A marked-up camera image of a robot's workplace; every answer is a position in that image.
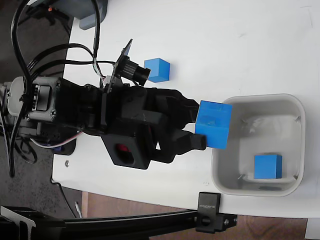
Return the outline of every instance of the wooden floor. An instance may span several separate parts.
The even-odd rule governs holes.
[[[128,201],[84,192],[83,217],[119,217],[179,211],[179,208]],[[225,232],[207,234],[194,229],[152,237],[152,240],[302,240],[307,219],[238,216],[238,224]]]

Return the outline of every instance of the metal clamp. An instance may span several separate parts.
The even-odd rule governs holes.
[[[199,193],[195,227],[197,232],[214,234],[237,225],[237,215],[219,213],[220,198],[220,193]]]

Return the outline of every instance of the white plastic container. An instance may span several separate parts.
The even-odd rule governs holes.
[[[305,165],[306,113],[290,94],[237,96],[227,148],[212,149],[211,176],[224,194],[283,197],[297,189]],[[282,156],[282,178],[254,179],[255,155]]]

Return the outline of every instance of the table surface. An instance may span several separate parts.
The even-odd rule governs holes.
[[[74,20],[70,43],[93,46],[94,29]],[[162,58],[170,81],[146,87],[177,89],[185,97],[223,102],[233,96],[296,96],[306,112],[304,177],[285,197],[222,195],[220,211],[239,215],[320,218],[320,1],[110,0],[101,24],[99,60],[116,60],[130,38],[130,59]],[[89,60],[70,49],[70,60]],[[110,75],[112,66],[102,65]],[[99,85],[92,66],[66,65],[64,78]],[[99,137],[81,135],[70,156],[55,155],[53,179],[63,186],[121,199],[197,209],[199,192],[219,191],[212,150],[193,150],[148,170],[113,165]]]

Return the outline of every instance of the blue block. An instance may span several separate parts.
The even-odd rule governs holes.
[[[232,105],[201,101],[195,122],[195,133],[206,136],[210,148],[226,149]]]
[[[282,156],[256,155],[254,156],[255,179],[280,179],[282,178]]]
[[[150,69],[149,81],[153,83],[169,81],[170,63],[161,58],[144,61],[144,67]]]

